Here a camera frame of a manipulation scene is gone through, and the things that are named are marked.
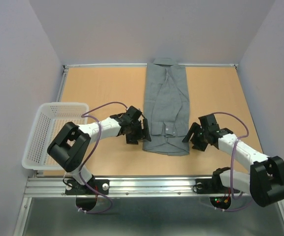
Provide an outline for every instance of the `metal frame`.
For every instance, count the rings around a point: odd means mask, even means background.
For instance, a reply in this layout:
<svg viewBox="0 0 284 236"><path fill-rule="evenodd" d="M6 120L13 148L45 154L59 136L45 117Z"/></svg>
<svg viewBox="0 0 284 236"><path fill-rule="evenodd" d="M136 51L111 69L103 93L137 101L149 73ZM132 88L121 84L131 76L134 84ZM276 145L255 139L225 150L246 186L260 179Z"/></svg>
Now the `metal frame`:
<svg viewBox="0 0 284 236"><path fill-rule="evenodd" d="M57 96L59 102L65 86L69 68L85 67L125 67L141 66L146 63L109 63L109 64L84 64L84 65L66 65L62 81ZM221 66L235 67L238 64L182 64L185 66ZM147 176L147 177L96 177L110 180L109 197L111 198L132 198L132 197L209 197L210 195L199 195L193 191L193 186L197 178L211 178L210 176ZM21 236L25 230L25 224L29 215L32 198L34 197L74 197L65 195L65 185L62 177L43 177L43 172L36 172L32 178L29 178L24 192L24 198L20 208L19 216L15 226L14 236ZM278 202L281 216L284 221L284 200Z"/></svg>
<svg viewBox="0 0 284 236"><path fill-rule="evenodd" d="M238 64L208 64L208 63L180 63L184 66L219 66L219 67L237 67ZM145 67L147 63L96 63L96 64L75 64L75 65L65 65L64 68L87 68L87 67Z"/></svg>

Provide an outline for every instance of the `white plastic basket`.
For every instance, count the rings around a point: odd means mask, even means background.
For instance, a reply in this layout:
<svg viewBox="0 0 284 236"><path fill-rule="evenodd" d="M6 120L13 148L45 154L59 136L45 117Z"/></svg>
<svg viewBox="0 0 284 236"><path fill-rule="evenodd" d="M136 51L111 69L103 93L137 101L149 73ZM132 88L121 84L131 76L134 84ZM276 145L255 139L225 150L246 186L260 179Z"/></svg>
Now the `white plastic basket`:
<svg viewBox="0 0 284 236"><path fill-rule="evenodd" d="M34 118L26 144L22 165L33 170L62 170L47 153L47 148L61 128L69 121L87 124L81 115L89 111L86 103L51 102L42 104Z"/></svg>

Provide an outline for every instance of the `wire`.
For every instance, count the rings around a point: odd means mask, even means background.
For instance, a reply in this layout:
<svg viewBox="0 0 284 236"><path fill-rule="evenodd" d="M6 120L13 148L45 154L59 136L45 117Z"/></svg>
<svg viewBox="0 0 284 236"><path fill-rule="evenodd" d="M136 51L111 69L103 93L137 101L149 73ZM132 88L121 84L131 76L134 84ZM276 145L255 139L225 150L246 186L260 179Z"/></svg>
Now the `wire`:
<svg viewBox="0 0 284 236"><path fill-rule="evenodd" d="M83 176L82 176L82 168L84 167L84 165L86 164L86 162L89 160L89 158L93 155L94 151L96 150L98 144L99 144L99 141L100 141L100 138L101 138L101 132L102 132L102 127L101 127L101 124L99 123L99 120L96 118L96 117L93 117L91 115L88 115L90 112L93 112L93 111L96 111L102 107L105 107L107 105L110 105L110 104L114 104L114 103L117 103L117 104L121 104L123 106L125 106L125 108L127 109L127 106L122 103L122 102L108 102L104 105L101 105L99 107L96 107L84 114L81 115L81 117L89 117L89 118L92 118L94 119L96 122L97 122L97 125L98 125L98 136L97 136L97 141L93 147L93 149L91 150L91 152L89 153L89 155L87 156L87 158L85 159L85 161L81 164L80 168L79 168L79 177L81 178L81 180L83 181L83 183L85 184L85 186L87 186L92 192L94 192L97 196L100 195L102 197L104 197L105 199L107 199L109 202L110 202L110 205L109 207L107 207L106 209L104 210L100 210L100 211L95 211L95 212L90 212L90 211L86 211L86 210L82 210L81 208L78 208L79 211L83 212L83 213L86 213L86 214L100 214L100 213L104 213L106 211L108 211L112 206L113 206L113 201L111 198L109 198L108 196L102 194L102 193L99 193L98 190L97 190L97 186L96 186L96 189L92 188L89 184L86 183L86 181L84 180Z"/></svg>
<svg viewBox="0 0 284 236"><path fill-rule="evenodd" d="M84 117L87 117L86 115L89 114L90 112L96 111L96 110L98 110L98 109L100 109L100 108L102 108L102 107L108 106L108 105L110 105L110 104L121 104L121 105L123 105L123 106L127 109L127 105L124 104L123 102L108 102L108 103L106 103L106 104L103 104L103 105L101 105L101 106L99 106L99 107L96 107L96 108L94 108L94 109L92 109L92 110L87 111L86 113L82 114L81 117L83 117L83 118L84 118Z"/></svg>
<svg viewBox="0 0 284 236"><path fill-rule="evenodd" d="M226 201L228 201L230 199L230 188L228 189L228 198L226 199Z"/></svg>
<svg viewBox="0 0 284 236"><path fill-rule="evenodd" d="M230 191L229 191L229 195L228 195L228 198L226 199L227 201L229 200L230 198L230 194L231 194L231 197L233 200L238 200L242 197L243 195L243 192L240 193L240 195L238 197L235 197L234 195L234 188L233 188L233 179L234 179L234 176L233 176L233 170L234 170L234 160L235 160L235 154L236 154L236 151L237 151L237 145L238 145L238 142L240 141L240 139L242 138L246 138L249 136L249 129L248 127L246 126L246 124L241 120L239 119L237 116L231 114L231 113L227 113L227 112L214 112L214 113L211 113L212 115L216 115L216 114L222 114L222 115L228 115L228 116L231 116L231 117L234 117L236 120L238 120L243 126L244 128L246 129L246 135L242 135L242 136L239 136L237 138L237 140L235 141L234 143L234 147L233 147L233 150L232 150L232 154L231 154L231 160L230 160ZM237 209L221 209L221 208L217 208L217 207L213 207L213 206L210 206L210 205L207 205L207 204L204 204L200 201L200 203L208 206L208 207L212 207L212 208L215 208L215 209L218 209L218 210L221 210L221 211L226 211L226 212L236 212L236 211L240 211L240 210L243 210L245 208L247 208L248 206L250 206L250 204L253 202L253 200L251 200L249 203L247 203L246 205L242 206L242 207L239 207Z"/></svg>
<svg viewBox="0 0 284 236"><path fill-rule="evenodd" d="M234 188L233 188L233 183L234 183L234 160L235 160L235 155L236 155L236 151L237 151L238 142L239 142L240 139L246 138L246 137L249 136L249 129L248 129L246 124L241 119L239 119L237 116L235 116L235 115L233 115L231 113L228 113L228 112L214 112L212 114L213 115L215 115L215 114L223 114L223 115L228 115L228 116L234 117L236 120L238 120L244 126L244 128L246 129L246 132L247 132L246 135L242 135L242 136L239 136L237 138L237 140L234 143L234 147L233 147L233 150L232 150L232 153L231 153L231 160L230 160L230 191L231 191L232 199L233 200L237 200L237 199L240 199L242 197L243 192L241 192L238 197L235 197L235 195L234 195Z"/></svg>
<svg viewBox="0 0 284 236"><path fill-rule="evenodd" d="M71 185L70 183L67 183L67 182L64 181L64 178L62 179L62 181L63 181L63 183L64 183L66 186L73 188L73 185Z"/></svg>

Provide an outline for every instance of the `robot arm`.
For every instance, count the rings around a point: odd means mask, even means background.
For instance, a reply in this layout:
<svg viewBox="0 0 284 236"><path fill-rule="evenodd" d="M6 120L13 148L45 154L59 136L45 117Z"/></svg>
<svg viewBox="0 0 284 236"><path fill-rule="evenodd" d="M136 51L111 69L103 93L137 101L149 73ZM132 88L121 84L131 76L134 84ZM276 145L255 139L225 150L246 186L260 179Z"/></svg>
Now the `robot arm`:
<svg viewBox="0 0 284 236"><path fill-rule="evenodd" d="M237 136L227 128L220 129L213 114L199 120L201 125L193 123L183 142L191 141L192 148L200 151L210 144L231 155ZM284 199L284 161L280 157L269 157L238 141L235 159L248 174L234 171L234 189L250 194L261 207ZM212 182L215 191L230 187L230 168L217 169Z"/></svg>
<svg viewBox="0 0 284 236"><path fill-rule="evenodd" d="M101 125L100 139L126 135L126 143L138 144L138 140L151 141L147 119L141 122L142 112L131 106L125 113L112 115L99 122ZM68 122L49 145L48 154L80 185L79 169L89 144L97 141L99 125L97 123L76 125ZM82 177L88 182L93 175L84 166L81 169Z"/></svg>

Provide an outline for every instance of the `white wall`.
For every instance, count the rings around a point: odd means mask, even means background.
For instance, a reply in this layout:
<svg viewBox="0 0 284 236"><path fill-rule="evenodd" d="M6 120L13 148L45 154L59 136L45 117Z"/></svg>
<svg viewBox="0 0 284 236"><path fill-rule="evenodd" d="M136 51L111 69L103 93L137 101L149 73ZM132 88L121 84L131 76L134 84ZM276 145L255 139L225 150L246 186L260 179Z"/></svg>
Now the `white wall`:
<svg viewBox="0 0 284 236"><path fill-rule="evenodd" d="M38 106L54 100L61 63L28 0L0 0L0 236L12 235L28 172L21 158Z"/></svg>
<svg viewBox="0 0 284 236"><path fill-rule="evenodd" d="M238 66L263 150L284 159L284 0L276 0Z"/></svg>
<svg viewBox="0 0 284 236"><path fill-rule="evenodd" d="M274 0L30 0L63 64L238 63Z"/></svg>

